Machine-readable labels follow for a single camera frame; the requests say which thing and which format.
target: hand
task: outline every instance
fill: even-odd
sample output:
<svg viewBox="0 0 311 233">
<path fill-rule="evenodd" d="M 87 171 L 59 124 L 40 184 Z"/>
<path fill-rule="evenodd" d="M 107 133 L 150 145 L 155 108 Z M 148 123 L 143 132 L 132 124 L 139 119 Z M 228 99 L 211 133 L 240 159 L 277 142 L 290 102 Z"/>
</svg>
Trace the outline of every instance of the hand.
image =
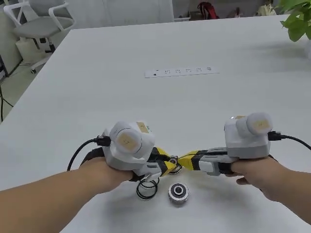
<svg viewBox="0 0 311 233">
<path fill-rule="evenodd" d="M 277 201 L 278 187 L 286 181 L 290 173 L 289 169 L 270 157 L 256 160 L 239 160 L 232 164 L 231 170 L 235 174 L 227 176 L 244 176 L 237 180 L 238 184 L 251 184 L 259 188 L 266 198 L 273 201 Z"/>
<path fill-rule="evenodd" d="M 109 167 L 105 158 L 91 159 L 82 164 L 78 171 L 88 179 L 95 194 L 109 192 L 133 177 L 131 171 L 119 171 Z"/>
</svg>

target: chair backrest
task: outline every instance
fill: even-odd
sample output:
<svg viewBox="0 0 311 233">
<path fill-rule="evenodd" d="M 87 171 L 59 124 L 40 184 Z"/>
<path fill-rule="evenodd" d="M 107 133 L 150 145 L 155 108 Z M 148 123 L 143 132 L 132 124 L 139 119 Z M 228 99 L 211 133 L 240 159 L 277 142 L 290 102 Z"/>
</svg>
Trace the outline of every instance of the chair backrest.
<svg viewBox="0 0 311 233">
<path fill-rule="evenodd" d="M 28 0 L 31 8 L 38 16 L 49 16 L 49 9 L 65 3 L 64 0 Z M 55 10 L 55 16 L 71 18 L 66 8 Z"/>
</svg>

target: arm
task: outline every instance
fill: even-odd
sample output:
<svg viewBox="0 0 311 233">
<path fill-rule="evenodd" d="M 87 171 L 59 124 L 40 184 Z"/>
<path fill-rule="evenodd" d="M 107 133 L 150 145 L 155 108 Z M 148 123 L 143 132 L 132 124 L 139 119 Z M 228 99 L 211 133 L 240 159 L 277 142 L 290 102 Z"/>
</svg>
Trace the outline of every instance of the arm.
<svg viewBox="0 0 311 233">
<path fill-rule="evenodd" d="M 58 233 L 95 195 L 131 176 L 131 172 L 110 168 L 104 158 L 96 158 L 78 170 L 1 191 L 1 232 Z"/>
<path fill-rule="evenodd" d="M 237 161 L 232 170 L 243 178 L 238 184 L 252 184 L 264 195 L 292 210 L 311 224 L 311 174 L 292 171 L 271 158 Z"/>
<path fill-rule="evenodd" d="M 72 27 L 74 26 L 74 24 L 75 24 L 75 20 L 73 19 L 73 17 L 72 17 L 71 14 L 69 13 L 70 16 L 71 16 L 71 18 L 72 18 L 72 25 L 69 26 L 69 27 L 67 27 L 67 28 L 63 28 L 62 24 L 59 22 L 59 20 L 58 20 L 57 17 L 55 16 L 54 11 L 55 11 L 55 10 L 58 10 L 58 9 L 66 8 L 67 11 L 69 12 L 68 6 L 69 6 L 69 3 L 65 3 L 65 4 L 63 4 L 63 5 L 51 7 L 51 8 L 49 9 L 49 15 L 50 15 L 50 17 L 52 18 L 52 20 L 54 21 L 54 23 L 57 25 L 57 27 L 59 28 L 59 30 L 61 30 L 61 31 L 65 31 L 65 30 L 68 30 L 68 29 L 72 28 Z"/>
</svg>

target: green plant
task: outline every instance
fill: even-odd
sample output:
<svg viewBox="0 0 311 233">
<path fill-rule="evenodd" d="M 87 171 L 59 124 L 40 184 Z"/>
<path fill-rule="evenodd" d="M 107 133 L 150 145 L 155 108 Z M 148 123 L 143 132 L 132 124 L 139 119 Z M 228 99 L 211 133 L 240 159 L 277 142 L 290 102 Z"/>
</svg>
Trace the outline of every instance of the green plant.
<svg viewBox="0 0 311 233">
<path fill-rule="evenodd" d="M 311 40 L 311 0 L 281 0 L 279 7 L 291 11 L 286 21 L 281 21 L 290 39 L 295 42 L 306 34 Z"/>
</svg>

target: red object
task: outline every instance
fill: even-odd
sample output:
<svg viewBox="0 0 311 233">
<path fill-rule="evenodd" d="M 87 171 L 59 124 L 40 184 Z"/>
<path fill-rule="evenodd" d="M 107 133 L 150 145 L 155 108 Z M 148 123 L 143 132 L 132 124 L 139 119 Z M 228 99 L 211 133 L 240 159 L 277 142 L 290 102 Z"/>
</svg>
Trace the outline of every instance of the red object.
<svg viewBox="0 0 311 233">
<path fill-rule="evenodd" d="M 218 19 L 218 15 L 215 12 L 215 8 L 209 2 L 201 2 L 198 5 L 198 9 L 200 9 L 201 14 L 203 15 L 204 19 Z"/>
</svg>

